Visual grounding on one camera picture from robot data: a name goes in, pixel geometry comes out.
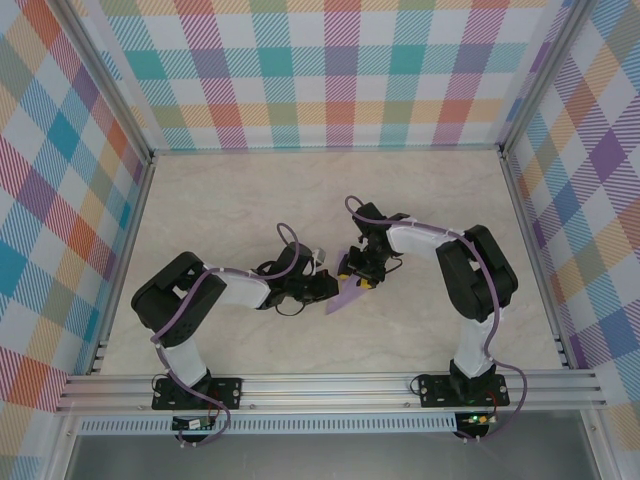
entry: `vented metal strip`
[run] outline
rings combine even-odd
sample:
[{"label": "vented metal strip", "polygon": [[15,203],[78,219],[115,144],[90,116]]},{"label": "vented metal strip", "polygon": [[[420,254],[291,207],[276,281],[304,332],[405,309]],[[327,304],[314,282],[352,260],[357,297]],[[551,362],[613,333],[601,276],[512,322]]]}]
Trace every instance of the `vented metal strip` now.
[{"label": "vented metal strip", "polygon": [[[175,435],[170,416],[83,417],[79,435]],[[215,433],[224,424],[210,432]],[[237,434],[337,434],[454,432],[453,413],[356,414],[356,415],[242,415],[233,414],[225,435]]]}]

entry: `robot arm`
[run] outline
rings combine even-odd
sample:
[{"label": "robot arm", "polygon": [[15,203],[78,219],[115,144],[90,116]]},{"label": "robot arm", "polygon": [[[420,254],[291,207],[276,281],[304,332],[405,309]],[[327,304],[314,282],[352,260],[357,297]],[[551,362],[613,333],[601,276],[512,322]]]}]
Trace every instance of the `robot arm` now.
[{"label": "robot arm", "polygon": [[[361,217],[384,220],[378,209],[368,203],[356,213]],[[360,229],[361,248],[351,247],[340,263],[338,274],[357,275],[364,288],[375,288],[385,280],[386,262],[403,254],[429,259],[438,258],[451,303],[463,317],[461,338],[450,364],[450,385],[460,401],[467,403],[482,395],[495,373],[495,365],[485,354],[484,346],[493,327],[491,294],[482,272],[473,265],[473,255],[459,240],[446,232],[435,232],[414,226],[414,218],[396,214],[389,220],[402,220],[401,225],[367,224],[353,217]],[[501,314],[518,288],[518,280],[486,227],[475,226],[456,232],[473,243],[487,265],[496,291]]]},{"label": "robot arm", "polygon": [[[337,281],[327,270],[318,270],[323,256],[321,250],[312,252],[299,245],[293,268],[273,278],[295,259],[295,246],[289,244],[276,261],[262,264],[256,273],[221,269],[207,275],[182,315],[159,337],[157,348],[174,375],[196,391],[205,394],[208,391],[211,375],[198,353],[193,334],[214,305],[264,310],[277,308],[288,296],[304,306],[336,295]],[[133,296],[131,306],[142,324],[156,335],[162,332],[197,279],[209,268],[191,252],[178,255]]]}]

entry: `colorful plaid panel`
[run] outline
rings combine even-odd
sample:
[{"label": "colorful plaid panel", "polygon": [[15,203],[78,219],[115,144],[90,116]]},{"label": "colorful plaid panel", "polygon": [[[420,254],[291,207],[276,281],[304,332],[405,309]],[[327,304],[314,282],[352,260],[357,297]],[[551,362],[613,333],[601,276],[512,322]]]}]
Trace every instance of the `colorful plaid panel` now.
[{"label": "colorful plaid panel", "polygon": [[80,373],[142,163],[45,0],[0,15],[0,478],[30,479]]},{"label": "colorful plaid panel", "polygon": [[518,96],[516,97],[515,102],[513,102],[513,105],[511,106],[511,110],[509,110],[509,115],[507,115],[507,120],[505,121],[504,125],[502,126],[502,129],[500,130],[500,134],[498,135],[497,143],[499,144],[504,143],[507,137],[507,134],[511,129],[511,126],[513,125],[513,120],[515,119],[516,115],[520,111],[522,102],[524,101],[525,98],[527,98],[527,95],[529,95],[529,92],[531,91],[531,87],[533,87],[533,85],[536,83],[536,80],[538,78],[538,73],[540,72],[540,67],[542,66],[549,52],[551,51],[553,42],[555,42],[556,38],[558,38],[558,34],[562,30],[562,27],[564,26],[564,22],[569,16],[569,12],[571,11],[571,7],[573,6],[574,3],[575,3],[575,0],[563,0],[562,6],[560,7],[560,10],[558,10],[558,13],[556,14],[556,18],[554,19],[553,24],[551,25],[551,28],[549,29],[549,32],[547,33],[547,36],[544,39],[544,42],[542,42],[542,46],[540,47],[538,54],[536,55],[536,59],[531,64],[531,68],[527,73],[525,81],[522,84],[522,87],[520,87]]},{"label": "colorful plaid panel", "polygon": [[75,3],[158,135],[192,150],[493,144],[549,2],[101,0],[107,34]]},{"label": "colorful plaid panel", "polygon": [[640,477],[640,2],[601,0],[513,167],[581,367]]}]

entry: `aluminum rail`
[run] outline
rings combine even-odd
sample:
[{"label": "aluminum rail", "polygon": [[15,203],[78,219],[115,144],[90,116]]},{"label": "aluminum rail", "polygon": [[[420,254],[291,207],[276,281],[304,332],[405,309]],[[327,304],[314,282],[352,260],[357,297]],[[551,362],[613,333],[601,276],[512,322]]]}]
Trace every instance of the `aluminum rail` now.
[{"label": "aluminum rail", "polygon": [[[522,395],[516,373],[505,376],[513,410]],[[606,406],[604,394],[591,370],[528,371],[529,392],[524,409],[584,410]],[[242,375],[240,412],[244,414],[334,414],[477,411],[477,407],[424,408],[409,391],[419,373]],[[436,375],[446,372],[433,372]],[[153,376],[90,375],[69,377],[58,404],[59,415],[157,415],[152,410]],[[179,412],[181,415],[200,411]]]}]

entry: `cable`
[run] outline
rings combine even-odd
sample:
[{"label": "cable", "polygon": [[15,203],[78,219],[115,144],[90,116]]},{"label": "cable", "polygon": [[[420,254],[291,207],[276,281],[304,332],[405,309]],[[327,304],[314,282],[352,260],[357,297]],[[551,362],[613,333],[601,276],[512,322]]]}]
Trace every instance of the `cable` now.
[{"label": "cable", "polygon": [[422,375],[423,375],[423,374],[416,375],[415,377],[413,377],[413,380],[411,380],[411,381],[409,382],[409,390],[411,390],[411,393],[413,393],[414,395],[417,395],[418,397],[420,396],[420,392],[416,392],[416,391],[413,389],[413,382],[415,382],[417,379],[419,379]]},{"label": "cable", "polygon": [[300,315],[302,313],[302,311],[305,309],[306,306],[307,306],[307,304],[303,303],[302,307],[300,308],[300,310],[298,310],[296,313],[282,313],[280,311],[280,309],[278,308],[279,305],[276,305],[276,312],[278,312],[283,317],[295,317],[296,315]]},{"label": "cable", "polygon": [[209,420],[209,422],[211,424],[215,423],[215,421],[218,419],[218,416],[220,415],[220,409],[218,408],[218,411],[216,412],[216,416],[213,417],[213,419],[211,418],[211,409],[213,407],[213,404],[209,404],[209,411],[207,412],[207,419]]},{"label": "cable", "polygon": [[385,273],[385,275],[388,275],[388,274],[390,274],[391,272],[395,272],[395,271],[396,271],[397,269],[399,269],[399,268],[403,265],[403,263],[404,263],[404,262],[402,261],[402,259],[401,259],[401,258],[398,258],[398,257],[392,257],[392,258],[393,258],[393,260],[398,260],[398,262],[399,262],[399,263],[398,263],[398,265],[396,265],[395,267],[393,267],[391,270],[387,270],[386,272],[384,272],[384,273]]},{"label": "cable", "polygon": [[496,417],[496,420],[497,420],[498,419],[498,400],[496,399],[496,396],[493,394],[491,390],[487,390],[487,395],[489,395],[491,397],[491,400],[493,400],[493,412],[491,413],[491,416]]},{"label": "cable", "polygon": [[517,372],[520,375],[520,377],[522,377],[522,397],[520,398],[520,401],[518,402],[518,405],[516,406],[515,410],[513,411],[513,414],[509,417],[509,419],[506,421],[506,423],[504,425],[502,425],[502,427],[500,427],[498,430],[495,430],[495,431],[485,435],[484,438],[486,439],[486,438],[489,438],[489,437],[495,437],[498,433],[503,432],[507,428],[507,426],[509,426],[512,423],[513,419],[518,415],[518,413],[520,413],[520,410],[522,410],[522,407],[524,406],[524,402],[525,402],[525,400],[527,398],[527,392],[529,390],[529,384],[527,382],[527,376],[522,371],[522,369],[520,369],[520,368],[518,368],[518,367],[516,367],[514,365],[509,365],[508,363],[503,363],[503,362],[500,362],[500,361],[496,360],[491,355],[491,352],[489,352],[489,346],[491,345],[491,341],[493,340],[493,337],[495,337],[495,335],[496,335],[496,333],[498,331],[498,326],[500,325],[500,301],[498,300],[498,292],[496,291],[496,286],[495,286],[495,284],[493,282],[493,278],[491,278],[491,273],[489,272],[489,269],[487,268],[487,265],[484,263],[484,260],[482,259],[482,257],[478,253],[478,251],[476,250],[476,247],[473,245],[472,242],[470,242],[469,240],[464,238],[464,236],[460,235],[459,233],[456,233],[456,232],[453,232],[451,230],[448,230],[446,228],[436,227],[434,225],[429,225],[427,223],[407,222],[407,221],[403,221],[403,220],[373,220],[371,218],[363,217],[362,215],[357,214],[349,206],[349,201],[350,200],[354,200],[354,201],[358,202],[358,204],[360,204],[360,206],[363,206],[364,203],[362,202],[362,200],[360,200],[355,195],[349,195],[344,199],[344,205],[347,208],[347,211],[354,218],[357,218],[361,222],[367,222],[367,223],[371,223],[373,225],[405,225],[405,226],[410,226],[410,227],[423,228],[423,229],[429,230],[431,232],[448,235],[448,236],[450,236],[452,238],[455,238],[456,240],[459,240],[465,247],[467,247],[469,249],[469,251],[471,252],[471,254],[473,255],[473,257],[475,258],[476,262],[478,262],[478,265],[480,266],[480,270],[482,271],[482,274],[484,275],[484,278],[487,281],[487,285],[489,287],[489,292],[491,294],[491,301],[493,303],[493,317],[494,317],[493,318],[493,325],[491,327],[491,331],[489,332],[489,335],[487,336],[487,340],[485,341],[484,346],[483,346],[484,354],[487,356],[487,358],[489,360],[491,360],[497,366],[502,367],[502,368],[506,368],[508,370],[513,370],[513,371]]},{"label": "cable", "polygon": [[169,378],[167,375],[165,375],[164,373],[157,373],[153,376],[153,378],[151,379],[151,390],[153,390],[154,393],[159,393],[156,390],[156,378],[158,377],[165,377],[165,378]]},{"label": "cable", "polygon": [[182,316],[184,311],[189,306],[189,303],[193,299],[193,296],[195,295],[196,291],[198,290],[198,288],[200,288],[200,285],[202,285],[202,282],[204,282],[205,278],[207,278],[209,275],[224,271],[224,272],[228,272],[228,273],[235,273],[237,275],[244,275],[246,277],[257,277],[257,278],[260,278],[262,280],[275,280],[276,278],[284,277],[285,275],[287,275],[293,269],[293,267],[295,266],[296,262],[298,261],[298,257],[300,256],[300,242],[298,241],[298,236],[296,235],[296,232],[294,232],[293,229],[289,225],[287,225],[286,223],[278,223],[276,225],[276,229],[278,230],[278,235],[280,236],[280,238],[282,239],[282,241],[286,245],[288,245],[289,243],[287,242],[287,239],[284,237],[284,234],[282,233],[282,229],[283,228],[286,229],[291,234],[291,236],[293,237],[293,241],[295,243],[295,254],[293,255],[293,260],[291,261],[291,264],[287,268],[285,268],[282,272],[279,272],[279,273],[276,273],[276,274],[273,274],[273,275],[256,275],[255,273],[246,272],[244,270],[238,270],[238,269],[235,269],[235,268],[220,268],[220,267],[210,268],[210,269],[202,272],[202,274],[198,277],[198,279],[195,281],[193,286],[189,289],[189,293],[184,297],[184,299],[182,300],[182,303],[180,304],[180,307],[178,308],[178,310],[176,310],[176,313],[173,314],[173,317],[171,317],[171,319],[166,323],[166,325],[164,327],[162,327],[160,330],[158,330],[151,337],[151,342],[156,347],[156,352],[158,354],[158,358],[160,359],[160,362],[164,365],[164,367],[166,369],[165,372],[166,372],[167,376],[169,376],[180,388],[182,388],[186,392],[190,393],[191,395],[196,396],[196,397],[204,400],[205,402],[209,403],[210,405],[213,405],[213,406],[221,409],[222,411],[224,411],[225,415],[227,416],[227,419],[226,419],[224,425],[222,426],[222,428],[220,429],[220,431],[214,433],[213,435],[209,435],[207,438],[205,438],[204,440],[200,441],[199,443],[186,442],[182,437],[182,431],[178,432],[178,439],[181,441],[181,446],[182,447],[184,447],[185,445],[190,445],[191,447],[195,448],[196,446],[206,445],[206,444],[211,443],[214,440],[217,440],[218,438],[220,438],[220,436],[224,433],[224,431],[227,428],[229,428],[229,425],[231,424],[231,412],[224,405],[224,403],[219,402],[218,400],[215,400],[215,399],[211,398],[208,395],[205,395],[203,393],[200,393],[200,392],[192,389],[187,384],[185,384],[182,380],[180,380],[180,378],[173,372],[173,370],[171,370],[171,366],[169,365],[169,362],[167,361],[167,358],[166,358],[164,352],[162,351],[161,344],[160,344],[160,338],[162,338],[162,336],[164,334],[166,334],[169,330],[171,330],[171,328],[180,319],[180,317]]}]

